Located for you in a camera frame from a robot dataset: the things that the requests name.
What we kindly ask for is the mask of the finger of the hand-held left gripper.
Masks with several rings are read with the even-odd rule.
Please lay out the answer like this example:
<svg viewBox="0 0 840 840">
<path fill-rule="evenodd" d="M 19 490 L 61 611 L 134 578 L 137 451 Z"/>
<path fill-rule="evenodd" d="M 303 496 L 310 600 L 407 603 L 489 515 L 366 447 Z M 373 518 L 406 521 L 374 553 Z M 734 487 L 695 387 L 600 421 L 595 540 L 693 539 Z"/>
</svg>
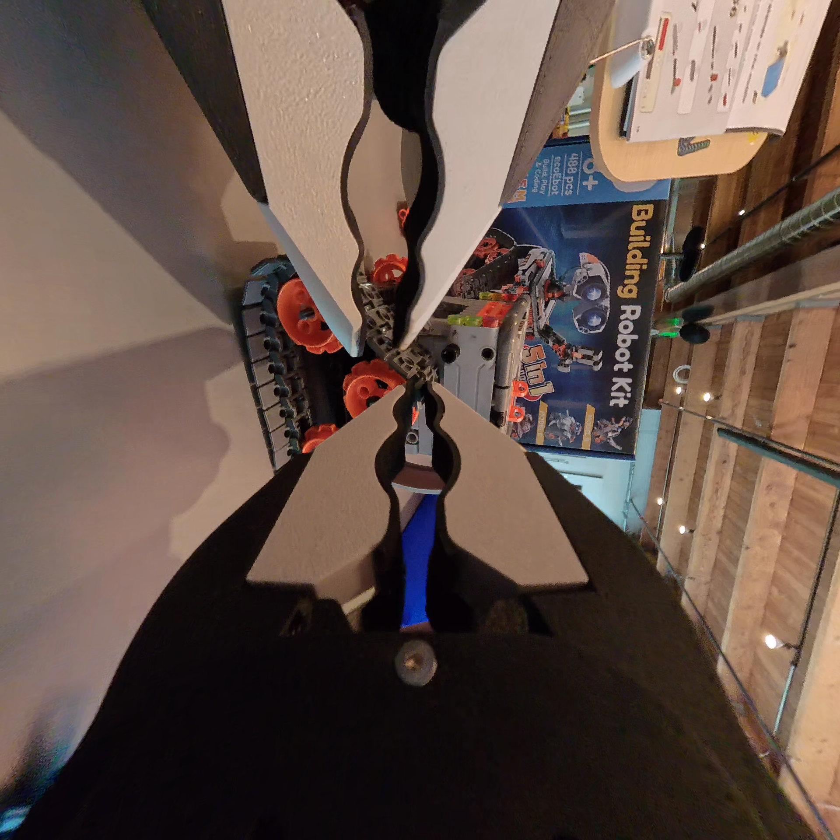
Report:
<svg viewBox="0 0 840 840">
<path fill-rule="evenodd" d="M 266 189 L 261 209 L 329 328 L 362 352 L 364 243 L 348 198 L 370 116 L 361 14 L 334 1 L 224 1 Z"/>
<path fill-rule="evenodd" d="M 560 2 L 481 3 L 439 36 L 427 99 L 437 163 L 433 212 L 413 256 L 419 271 L 399 346 L 415 340 L 501 204 Z"/>
</svg>

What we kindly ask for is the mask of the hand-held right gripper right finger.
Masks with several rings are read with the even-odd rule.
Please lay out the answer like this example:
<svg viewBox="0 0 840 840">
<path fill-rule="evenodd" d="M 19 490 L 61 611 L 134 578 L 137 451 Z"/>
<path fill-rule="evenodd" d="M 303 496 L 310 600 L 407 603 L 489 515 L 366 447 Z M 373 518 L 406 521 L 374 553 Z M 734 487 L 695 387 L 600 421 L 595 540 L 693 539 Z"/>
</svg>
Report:
<svg viewBox="0 0 840 840">
<path fill-rule="evenodd" d="M 475 632 L 497 604 L 576 592 L 589 575 L 527 452 L 441 384 L 427 387 L 443 486 L 427 567 L 435 632 Z"/>
</svg>

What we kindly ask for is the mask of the black oval object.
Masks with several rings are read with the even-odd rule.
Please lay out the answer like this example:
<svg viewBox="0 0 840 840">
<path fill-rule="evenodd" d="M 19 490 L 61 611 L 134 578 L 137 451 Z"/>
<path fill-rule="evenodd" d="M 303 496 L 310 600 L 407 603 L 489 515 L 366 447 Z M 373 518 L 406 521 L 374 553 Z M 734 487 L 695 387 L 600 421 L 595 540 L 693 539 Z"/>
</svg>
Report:
<svg viewBox="0 0 840 840">
<path fill-rule="evenodd" d="M 713 313 L 714 307 L 706 303 L 686 308 L 680 316 L 679 337 L 692 345 L 706 343 L 710 339 L 711 332 L 704 325 L 704 321 L 711 317 Z"/>
</svg>

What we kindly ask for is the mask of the blue printed toy box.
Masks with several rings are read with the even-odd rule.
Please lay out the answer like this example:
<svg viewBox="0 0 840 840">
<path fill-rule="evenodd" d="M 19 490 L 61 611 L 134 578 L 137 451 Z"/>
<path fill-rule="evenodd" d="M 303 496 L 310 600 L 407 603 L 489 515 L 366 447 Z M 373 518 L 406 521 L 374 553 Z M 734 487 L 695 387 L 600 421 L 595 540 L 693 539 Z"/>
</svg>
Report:
<svg viewBox="0 0 840 840">
<path fill-rule="evenodd" d="M 670 181 L 619 189 L 588 143 L 553 141 L 449 295 L 530 299 L 510 435 L 528 447 L 635 456 Z"/>
</svg>

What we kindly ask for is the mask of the dark metal bar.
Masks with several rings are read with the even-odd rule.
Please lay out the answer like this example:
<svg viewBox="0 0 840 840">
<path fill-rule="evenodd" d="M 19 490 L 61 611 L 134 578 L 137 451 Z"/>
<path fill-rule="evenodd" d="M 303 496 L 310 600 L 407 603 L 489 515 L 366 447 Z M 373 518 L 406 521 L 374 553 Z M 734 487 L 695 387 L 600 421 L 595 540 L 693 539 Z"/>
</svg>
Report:
<svg viewBox="0 0 840 840">
<path fill-rule="evenodd" d="M 720 439 L 748 450 L 764 459 L 790 467 L 795 471 L 814 478 L 839 490 L 839 464 L 829 458 L 807 454 L 806 452 L 774 442 L 766 437 L 756 437 L 739 432 L 733 428 L 717 427 Z"/>
</svg>

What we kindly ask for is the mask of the grey metal pipe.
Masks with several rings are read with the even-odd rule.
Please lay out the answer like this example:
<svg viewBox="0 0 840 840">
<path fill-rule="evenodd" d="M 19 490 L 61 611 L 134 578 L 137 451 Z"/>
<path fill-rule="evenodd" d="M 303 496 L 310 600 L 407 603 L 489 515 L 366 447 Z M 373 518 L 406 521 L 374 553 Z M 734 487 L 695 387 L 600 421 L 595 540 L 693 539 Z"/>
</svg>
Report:
<svg viewBox="0 0 840 840">
<path fill-rule="evenodd" d="M 664 301 L 677 303 L 695 296 L 699 289 L 729 277 L 753 263 L 810 238 L 839 222 L 839 188 L 826 193 L 801 210 L 752 238 L 729 254 L 699 269 L 687 280 L 668 288 Z"/>
</svg>

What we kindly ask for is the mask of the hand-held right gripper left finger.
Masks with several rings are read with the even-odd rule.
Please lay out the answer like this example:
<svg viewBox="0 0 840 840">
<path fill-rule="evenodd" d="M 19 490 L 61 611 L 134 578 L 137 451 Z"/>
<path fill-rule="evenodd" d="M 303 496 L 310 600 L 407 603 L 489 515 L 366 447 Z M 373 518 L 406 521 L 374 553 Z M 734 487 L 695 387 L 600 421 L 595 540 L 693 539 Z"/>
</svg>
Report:
<svg viewBox="0 0 840 840">
<path fill-rule="evenodd" d="M 320 443 L 248 573 L 250 583 L 305 585 L 341 606 L 373 591 L 365 630 L 398 631 L 406 568 L 408 386 L 399 385 Z"/>
</svg>

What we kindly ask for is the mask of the grey orange toy block vehicle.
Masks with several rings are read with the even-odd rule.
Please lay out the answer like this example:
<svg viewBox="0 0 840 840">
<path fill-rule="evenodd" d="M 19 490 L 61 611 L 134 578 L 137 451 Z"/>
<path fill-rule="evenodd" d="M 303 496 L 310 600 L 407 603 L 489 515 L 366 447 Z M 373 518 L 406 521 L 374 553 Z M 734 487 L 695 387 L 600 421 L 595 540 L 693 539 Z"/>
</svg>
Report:
<svg viewBox="0 0 840 840">
<path fill-rule="evenodd" d="M 252 269 L 259 318 L 252 339 L 260 421 L 274 470 L 311 452 L 334 427 L 412 378 L 448 388 L 504 433 L 522 413 L 513 407 L 519 358 L 530 316 L 529 284 L 518 278 L 527 247 L 490 227 L 444 294 L 415 343 L 392 340 L 393 302 L 406 258 L 378 259 L 360 274 L 367 344 L 359 358 L 342 347 L 286 255 Z"/>
</svg>

